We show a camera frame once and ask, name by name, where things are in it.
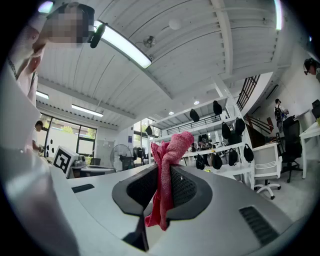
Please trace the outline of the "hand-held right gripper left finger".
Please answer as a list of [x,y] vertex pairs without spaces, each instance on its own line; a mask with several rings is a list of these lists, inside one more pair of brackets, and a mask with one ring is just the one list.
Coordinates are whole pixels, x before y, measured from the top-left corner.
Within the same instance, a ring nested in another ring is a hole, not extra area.
[[149,250],[144,210],[157,189],[157,165],[67,179],[49,168],[53,190],[81,253]]

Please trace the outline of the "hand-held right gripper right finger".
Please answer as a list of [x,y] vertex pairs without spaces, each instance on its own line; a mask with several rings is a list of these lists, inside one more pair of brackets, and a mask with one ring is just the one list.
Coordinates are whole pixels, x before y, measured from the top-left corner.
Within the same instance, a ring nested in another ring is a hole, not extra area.
[[173,208],[153,256],[245,256],[279,238],[291,219],[243,183],[174,165]]

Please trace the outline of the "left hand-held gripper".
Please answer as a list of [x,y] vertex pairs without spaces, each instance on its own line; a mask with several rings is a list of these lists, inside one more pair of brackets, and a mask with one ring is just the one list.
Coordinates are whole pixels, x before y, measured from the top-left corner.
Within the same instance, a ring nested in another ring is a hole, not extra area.
[[53,166],[61,169],[66,178],[74,178],[74,171],[80,171],[86,167],[87,162],[84,155],[59,145],[54,155]]

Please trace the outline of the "pink cloth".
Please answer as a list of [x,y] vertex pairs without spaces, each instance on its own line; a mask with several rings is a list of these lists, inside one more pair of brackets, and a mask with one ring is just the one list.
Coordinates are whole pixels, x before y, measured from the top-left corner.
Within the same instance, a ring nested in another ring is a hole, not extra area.
[[169,142],[160,145],[151,143],[150,149],[157,164],[157,189],[153,196],[152,211],[145,217],[147,227],[159,226],[163,231],[168,227],[167,211],[174,207],[170,165],[178,164],[194,142],[189,131],[173,134]]

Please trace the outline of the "black standing fan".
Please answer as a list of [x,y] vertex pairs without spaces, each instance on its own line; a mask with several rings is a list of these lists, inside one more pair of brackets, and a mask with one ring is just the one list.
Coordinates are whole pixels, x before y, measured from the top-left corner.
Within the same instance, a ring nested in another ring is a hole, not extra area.
[[116,172],[122,172],[133,168],[131,150],[124,144],[116,145],[110,153],[110,162]]

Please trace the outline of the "black waist bag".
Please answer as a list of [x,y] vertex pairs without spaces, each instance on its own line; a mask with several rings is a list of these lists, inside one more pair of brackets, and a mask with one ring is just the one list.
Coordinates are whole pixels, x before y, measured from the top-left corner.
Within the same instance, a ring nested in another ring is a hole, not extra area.
[[230,166],[235,166],[238,161],[238,153],[235,149],[231,148],[228,154],[228,164]]
[[247,143],[243,148],[243,156],[248,163],[251,163],[254,160],[254,153]]

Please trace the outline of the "white shelf rack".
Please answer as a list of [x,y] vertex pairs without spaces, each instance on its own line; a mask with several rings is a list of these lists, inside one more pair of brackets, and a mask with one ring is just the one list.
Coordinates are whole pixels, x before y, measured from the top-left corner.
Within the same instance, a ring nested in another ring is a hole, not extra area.
[[[215,115],[213,111],[213,102],[217,101],[222,107],[222,114]],[[195,150],[189,148],[180,160],[180,164],[194,167],[196,165],[196,156],[206,155],[211,158],[214,152],[217,152],[222,158],[222,167],[215,170],[209,166],[206,170],[223,176],[232,178],[239,177],[240,181],[248,187],[253,188],[254,182],[254,163],[247,162],[244,157],[244,147],[248,144],[252,146],[249,136],[249,130],[245,128],[242,135],[233,139],[232,142],[224,139],[222,136],[222,123],[225,122],[231,131],[235,130],[236,119],[243,119],[239,108],[235,102],[227,96],[222,96],[214,100],[199,104],[193,108],[199,115],[199,121],[193,122],[190,118],[190,110],[186,109],[178,113],[171,113],[169,116],[150,124],[152,129],[159,129],[159,135],[147,137],[147,145],[151,143],[160,144],[169,142],[174,134],[180,134],[188,131],[194,137]],[[235,149],[238,154],[236,165],[230,166],[229,150]]]

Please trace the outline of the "person's cream printed top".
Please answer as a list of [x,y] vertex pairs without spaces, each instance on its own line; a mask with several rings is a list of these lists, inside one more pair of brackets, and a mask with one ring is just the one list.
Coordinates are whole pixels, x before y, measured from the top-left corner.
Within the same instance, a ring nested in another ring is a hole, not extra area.
[[32,138],[40,112],[24,94],[8,63],[0,73],[0,148],[34,157]]

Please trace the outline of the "black hanging bag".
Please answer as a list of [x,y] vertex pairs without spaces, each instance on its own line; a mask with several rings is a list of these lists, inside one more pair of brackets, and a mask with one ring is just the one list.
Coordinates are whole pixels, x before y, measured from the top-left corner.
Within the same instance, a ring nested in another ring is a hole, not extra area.
[[222,137],[225,140],[228,140],[230,138],[230,136],[231,136],[231,130],[230,130],[229,126],[225,122],[222,123],[221,131],[222,131]]
[[242,118],[236,118],[236,121],[235,121],[235,133],[238,135],[238,136],[241,136],[242,133],[244,132],[246,128],[246,124],[244,122],[244,120]]

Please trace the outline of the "white office chair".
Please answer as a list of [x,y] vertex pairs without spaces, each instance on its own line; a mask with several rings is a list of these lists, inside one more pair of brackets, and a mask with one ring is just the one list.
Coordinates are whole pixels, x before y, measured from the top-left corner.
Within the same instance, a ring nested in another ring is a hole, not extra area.
[[280,190],[281,185],[271,183],[271,180],[279,179],[282,170],[282,157],[278,152],[278,143],[268,143],[254,148],[254,187],[253,189],[261,194],[268,192],[270,199],[275,195],[273,189]]

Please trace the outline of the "black office chair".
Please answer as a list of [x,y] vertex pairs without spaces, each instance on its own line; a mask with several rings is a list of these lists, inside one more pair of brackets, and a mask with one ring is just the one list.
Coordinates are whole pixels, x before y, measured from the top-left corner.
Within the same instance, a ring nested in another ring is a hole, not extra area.
[[300,141],[300,122],[293,120],[283,129],[284,132],[284,152],[281,154],[282,163],[285,166],[282,168],[282,173],[288,172],[289,177],[287,183],[291,182],[292,171],[302,172],[300,164],[296,159],[302,156],[302,145]]

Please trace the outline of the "black railing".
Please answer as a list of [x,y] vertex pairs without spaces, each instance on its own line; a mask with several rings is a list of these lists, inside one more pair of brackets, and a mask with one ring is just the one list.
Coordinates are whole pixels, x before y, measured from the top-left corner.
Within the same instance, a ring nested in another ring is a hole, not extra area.
[[240,91],[239,97],[237,99],[237,106],[240,111],[242,111],[247,104],[248,100],[250,99],[259,79],[260,74],[255,76],[250,76],[245,78],[242,89]]

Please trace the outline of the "person's pink striped shirt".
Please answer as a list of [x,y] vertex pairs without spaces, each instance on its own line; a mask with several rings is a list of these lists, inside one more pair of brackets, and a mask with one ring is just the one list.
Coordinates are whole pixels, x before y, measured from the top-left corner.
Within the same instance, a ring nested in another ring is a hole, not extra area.
[[23,27],[7,57],[18,86],[34,105],[38,86],[37,68],[41,63],[45,47],[41,46],[39,50],[34,50],[33,46],[46,20],[41,14],[34,15]]

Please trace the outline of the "long ceiling light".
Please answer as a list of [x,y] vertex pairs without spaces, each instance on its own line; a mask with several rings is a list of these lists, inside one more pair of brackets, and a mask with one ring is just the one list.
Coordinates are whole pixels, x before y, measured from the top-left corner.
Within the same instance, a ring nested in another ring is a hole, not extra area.
[[110,27],[107,23],[100,20],[94,21],[94,31],[103,29],[101,39],[115,48],[118,52],[134,61],[142,69],[148,68],[152,61],[135,44],[123,36],[121,33]]

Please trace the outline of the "white desk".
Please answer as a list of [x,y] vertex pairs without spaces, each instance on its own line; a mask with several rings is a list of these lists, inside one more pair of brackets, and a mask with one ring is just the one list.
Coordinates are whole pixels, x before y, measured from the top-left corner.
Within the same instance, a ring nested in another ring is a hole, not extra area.
[[314,122],[309,128],[307,128],[300,135],[301,147],[302,147],[302,179],[304,180],[307,175],[307,150],[306,150],[306,139],[316,138],[318,149],[318,161],[320,162],[320,124]]

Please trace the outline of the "round ceiling detector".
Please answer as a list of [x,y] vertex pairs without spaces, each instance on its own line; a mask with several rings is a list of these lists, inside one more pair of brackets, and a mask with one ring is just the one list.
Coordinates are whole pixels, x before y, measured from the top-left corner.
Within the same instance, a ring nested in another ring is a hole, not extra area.
[[168,25],[172,30],[179,30],[182,27],[182,22],[180,19],[172,18],[169,20]]

